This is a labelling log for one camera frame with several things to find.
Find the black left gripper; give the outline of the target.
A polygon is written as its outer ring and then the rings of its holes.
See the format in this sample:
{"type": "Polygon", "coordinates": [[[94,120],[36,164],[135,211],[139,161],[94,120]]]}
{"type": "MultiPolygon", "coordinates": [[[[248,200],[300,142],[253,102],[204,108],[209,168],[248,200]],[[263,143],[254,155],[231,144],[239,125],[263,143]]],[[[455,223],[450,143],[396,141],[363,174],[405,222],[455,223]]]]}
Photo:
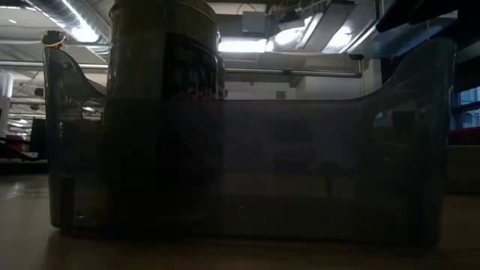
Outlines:
{"type": "Polygon", "coordinates": [[[66,38],[64,32],[49,30],[43,35],[41,43],[44,47],[61,48],[66,38]]]}

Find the brown cup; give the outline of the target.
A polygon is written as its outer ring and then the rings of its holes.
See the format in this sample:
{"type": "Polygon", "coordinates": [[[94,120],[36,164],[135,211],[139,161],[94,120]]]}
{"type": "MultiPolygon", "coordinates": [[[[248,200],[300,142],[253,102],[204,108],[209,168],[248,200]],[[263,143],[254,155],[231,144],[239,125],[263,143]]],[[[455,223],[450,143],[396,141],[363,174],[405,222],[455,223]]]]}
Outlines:
{"type": "Polygon", "coordinates": [[[215,12],[204,0],[115,0],[109,15],[109,222],[194,231],[215,213],[222,170],[215,12]]]}

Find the white column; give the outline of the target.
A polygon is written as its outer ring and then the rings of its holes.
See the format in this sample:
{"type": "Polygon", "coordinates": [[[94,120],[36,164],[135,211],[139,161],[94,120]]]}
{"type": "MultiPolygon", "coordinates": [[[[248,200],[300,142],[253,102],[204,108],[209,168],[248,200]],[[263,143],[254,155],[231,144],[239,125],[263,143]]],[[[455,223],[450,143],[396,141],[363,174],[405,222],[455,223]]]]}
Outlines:
{"type": "Polygon", "coordinates": [[[5,137],[8,130],[13,85],[14,75],[0,71],[0,137],[5,137]]]}

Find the bright ceiling light fixture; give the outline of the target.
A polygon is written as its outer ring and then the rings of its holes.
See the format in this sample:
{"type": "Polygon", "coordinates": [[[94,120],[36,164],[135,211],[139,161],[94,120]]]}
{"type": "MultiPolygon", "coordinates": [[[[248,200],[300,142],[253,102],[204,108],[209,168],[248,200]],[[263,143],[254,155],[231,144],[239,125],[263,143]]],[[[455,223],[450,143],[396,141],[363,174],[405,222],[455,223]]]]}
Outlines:
{"type": "Polygon", "coordinates": [[[218,44],[218,51],[222,53],[264,53],[266,39],[224,38],[218,44]]]}

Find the grey ceiling box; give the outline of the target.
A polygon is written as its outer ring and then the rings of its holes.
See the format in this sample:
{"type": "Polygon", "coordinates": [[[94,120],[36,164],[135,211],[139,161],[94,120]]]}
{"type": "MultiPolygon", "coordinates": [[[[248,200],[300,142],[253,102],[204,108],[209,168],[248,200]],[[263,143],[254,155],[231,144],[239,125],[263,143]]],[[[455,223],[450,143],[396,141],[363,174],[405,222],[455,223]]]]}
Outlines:
{"type": "Polygon", "coordinates": [[[264,34],[266,15],[263,12],[244,11],[241,15],[241,31],[245,34],[264,34]]]}

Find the slanted ceiling light panel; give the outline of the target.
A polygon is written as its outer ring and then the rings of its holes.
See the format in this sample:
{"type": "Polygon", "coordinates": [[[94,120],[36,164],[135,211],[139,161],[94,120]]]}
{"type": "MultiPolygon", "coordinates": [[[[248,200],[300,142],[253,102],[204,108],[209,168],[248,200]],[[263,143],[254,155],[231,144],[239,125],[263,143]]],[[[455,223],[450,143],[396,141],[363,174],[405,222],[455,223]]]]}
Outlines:
{"type": "Polygon", "coordinates": [[[267,16],[265,50],[292,54],[351,53],[375,30],[383,0],[311,0],[267,16]]]}

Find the metal ceiling pipe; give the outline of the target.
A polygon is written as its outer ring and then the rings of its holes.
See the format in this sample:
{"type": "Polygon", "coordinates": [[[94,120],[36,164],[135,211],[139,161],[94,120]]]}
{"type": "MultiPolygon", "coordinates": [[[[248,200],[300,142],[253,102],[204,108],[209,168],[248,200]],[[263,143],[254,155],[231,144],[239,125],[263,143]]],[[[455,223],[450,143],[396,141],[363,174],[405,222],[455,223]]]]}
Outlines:
{"type": "Polygon", "coordinates": [[[263,74],[292,77],[337,77],[337,78],[361,78],[363,73],[336,71],[336,70],[291,70],[291,69],[266,69],[266,68],[243,68],[227,67],[225,70],[230,74],[263,74]]]}

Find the dark grey plastic bin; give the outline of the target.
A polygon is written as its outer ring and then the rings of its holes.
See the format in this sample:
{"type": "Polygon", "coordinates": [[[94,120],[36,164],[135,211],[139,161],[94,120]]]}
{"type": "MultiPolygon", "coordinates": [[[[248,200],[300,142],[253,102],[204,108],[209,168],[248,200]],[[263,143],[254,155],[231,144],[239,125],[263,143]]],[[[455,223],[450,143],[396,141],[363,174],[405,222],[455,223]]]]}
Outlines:
{"type": "Polygon", "coordinates": [[[102,141],[107,89],[65,51],[43,52],[50,217],[62,230],[133,236],[340,240],[433,247],[440,238],[457,47],[413,49],[350,100],[221,100],[214,214],[188,232],[110,223],[102,141]]]}

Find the window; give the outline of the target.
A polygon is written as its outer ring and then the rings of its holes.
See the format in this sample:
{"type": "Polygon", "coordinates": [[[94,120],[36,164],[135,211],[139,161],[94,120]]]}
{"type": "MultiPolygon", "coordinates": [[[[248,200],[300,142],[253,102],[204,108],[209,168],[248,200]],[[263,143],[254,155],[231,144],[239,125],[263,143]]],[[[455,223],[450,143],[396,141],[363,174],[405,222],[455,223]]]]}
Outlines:
{"type": "Polygon", "coordinates": [[[454,93],[451,130],[480,127],[480,86],[454,93]]]}

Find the silver ceiling duct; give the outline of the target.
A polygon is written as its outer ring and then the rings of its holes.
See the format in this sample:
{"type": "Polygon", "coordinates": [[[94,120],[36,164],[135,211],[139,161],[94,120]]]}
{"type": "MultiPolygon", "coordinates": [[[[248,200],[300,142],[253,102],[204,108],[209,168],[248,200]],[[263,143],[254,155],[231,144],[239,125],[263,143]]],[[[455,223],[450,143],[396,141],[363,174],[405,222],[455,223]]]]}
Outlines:
{"type": "Polygon", "coordinates": [[[23,0],[83,43],[107,43],[111,28],[86,0],[23,0]]]}

